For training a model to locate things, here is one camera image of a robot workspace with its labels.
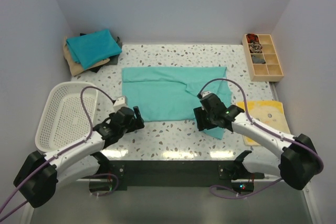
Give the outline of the white plastic laundry basket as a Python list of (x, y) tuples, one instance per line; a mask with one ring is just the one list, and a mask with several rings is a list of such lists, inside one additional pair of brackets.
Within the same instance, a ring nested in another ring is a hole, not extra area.
[(83, 110), (80, 94), (93, 83), (62, 82), (50, 91), (35, 136), (41, 152), (62, 148), (89, 132), (89, 121)]

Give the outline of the mint green t shirt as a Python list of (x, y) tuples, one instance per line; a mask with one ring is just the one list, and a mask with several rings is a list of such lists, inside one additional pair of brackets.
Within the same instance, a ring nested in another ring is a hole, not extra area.
[(195, 118), (200, 91), (215, 93), (226, 106), (232, 103), (226, 67), (130, 67), (122, 69), (122, 95), (137, 106), (146, 122)]

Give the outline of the grey patterned rolled cloth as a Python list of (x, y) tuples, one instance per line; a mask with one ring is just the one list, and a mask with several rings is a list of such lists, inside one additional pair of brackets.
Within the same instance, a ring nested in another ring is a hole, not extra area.
[(252, 54), (261, 54), (262, 53), (262, 45), (260, 43), (251, 43), (249, 44), (249, 51)]

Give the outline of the wooden compartment box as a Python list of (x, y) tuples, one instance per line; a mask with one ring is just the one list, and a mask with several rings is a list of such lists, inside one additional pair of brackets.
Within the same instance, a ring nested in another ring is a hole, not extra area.
[[(250, 53), (246, 35), (244, 34), (242, 37), (242, 44), (251, 81), (279, 82), (284, 77), (284, 73), (271, 34), (256, 34), (259, 37), (260, 44), (263, 46), (261, 54)], [(253, 64), (251, 55), (261, 55), (266, 63)]]

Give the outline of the folded teal t shirt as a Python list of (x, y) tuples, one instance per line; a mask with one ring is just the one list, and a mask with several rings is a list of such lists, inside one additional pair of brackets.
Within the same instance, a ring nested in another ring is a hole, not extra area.
[(66, 45), (72, 60), (79, 63), (85, 70), (101, 60), (122, 53), (121, 47), (113, 39), (108, 29), (68, 38)]

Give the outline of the yellow chick towel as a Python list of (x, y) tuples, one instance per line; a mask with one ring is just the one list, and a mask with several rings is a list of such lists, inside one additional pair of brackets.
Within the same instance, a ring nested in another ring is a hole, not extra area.
[(241, 101), (236, 105), (244, 111), (235, 118), (233, 130), (244, 136), (246, 145), (263, 146), (275, 154), (288, 145), (283, 139), (292, 134), (281, 102)]

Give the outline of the dark grey rolled cloth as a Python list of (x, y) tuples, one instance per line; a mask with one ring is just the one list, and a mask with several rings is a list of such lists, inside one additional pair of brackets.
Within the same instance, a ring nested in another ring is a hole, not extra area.
[(253, 64), (265, 64), (266, 61), (261, 55), (251, 55)]

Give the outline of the red black patterned cloth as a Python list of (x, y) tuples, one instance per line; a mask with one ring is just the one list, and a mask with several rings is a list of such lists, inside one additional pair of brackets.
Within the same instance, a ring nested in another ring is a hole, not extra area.
[(260, 44), (259, 37), (256, 34), (247, 34), (246, 39), (248, 44)]

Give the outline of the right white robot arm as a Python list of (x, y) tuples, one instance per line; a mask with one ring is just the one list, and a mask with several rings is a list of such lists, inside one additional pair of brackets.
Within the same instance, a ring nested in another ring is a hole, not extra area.
[(237, 177), (263, 173), (280, 177), (290, 187), (302, 190), (313, 176), (323, 171), (323, 161), (308, 136), (277, 131), (252, 118), (246, 109), (236, 105), (226, 107), (212, 92), (197, 97), (201, 106), (194, 109), (194, 114), (199, 131), (217, 127), (229, 130), (252, 139), (277, 158), (275, 162), (267, 162), (260, 157), (252, 158), (251, 151), (244, 151), (234, 161)]

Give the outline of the folded dark grey t shirt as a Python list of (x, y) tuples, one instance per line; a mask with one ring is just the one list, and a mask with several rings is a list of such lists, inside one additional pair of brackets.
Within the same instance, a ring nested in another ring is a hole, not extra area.
[[(113, 37), (113, 39), (116, 41), (117, 45), (122, 49), (123, 43), (122, 43), (120, 37), (119, 37), (119, 36), (117, 36), (117, 37)], [(100, 66), (97, 66), (97, 67), (90, 68), (89, 70), (90, 70), (91, 72), (97, 73), (103, 66), (117, 65), (117, 64), (118, 64), (118, 57), (119, 57), (119, 55), (120, 55), (120, 54), (111, 56), (111, 57), (109, 58), (110, 61), (106, 62), (106, 63), (103, 64), (103, 65), (100, 65)]]

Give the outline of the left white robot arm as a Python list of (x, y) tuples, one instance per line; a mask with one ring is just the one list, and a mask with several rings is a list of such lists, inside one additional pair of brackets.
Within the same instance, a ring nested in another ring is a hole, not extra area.
[(93, 127), (90, 137), (82, 137), (58, 150), (30, 153), (14, 179), (14, 186), (33, 208), (44, 205), (61, 184), (95, 175), (108, 174), (107, 158), (101, 150), (118, 142), (126, 133), (144, 128), (137, 106), (123, 106)]

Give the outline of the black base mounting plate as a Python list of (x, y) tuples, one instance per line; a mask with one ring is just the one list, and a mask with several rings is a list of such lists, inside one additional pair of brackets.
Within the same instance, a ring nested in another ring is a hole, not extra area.
[(230, 187), (232, 181), (264, 179), (263, 173), (250, 173), (235, 161), (110, 161), (109, 167), (89, 180), (91, 193), (107, 193), (129, 187)]

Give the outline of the folded tan t shirt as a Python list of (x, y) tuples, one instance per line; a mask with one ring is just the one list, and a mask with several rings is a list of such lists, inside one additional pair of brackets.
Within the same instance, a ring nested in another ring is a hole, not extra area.
[(86, 70), (92, 70), (92, 69), (95, 69), (95, 68), (99, 68), (99, 67), (101, 67), (101, 66), (110, 62), (110, 59), (108, 58), (108, 59), (101, 60), (101, 61), (95, 63), (94, 65), (92, 65), (88, 69), (84, 69), (80, 63), (77, 63), (72, 59), (70, 50), (67, 46), (66, 39), (67, 39), (67, 37), (65, 36), (63, 38), (63, 42), (62, 42), (63, 56), (68, 63), (70, 73), (73, 77), (81, 74), (82, 72), (84, 72)]

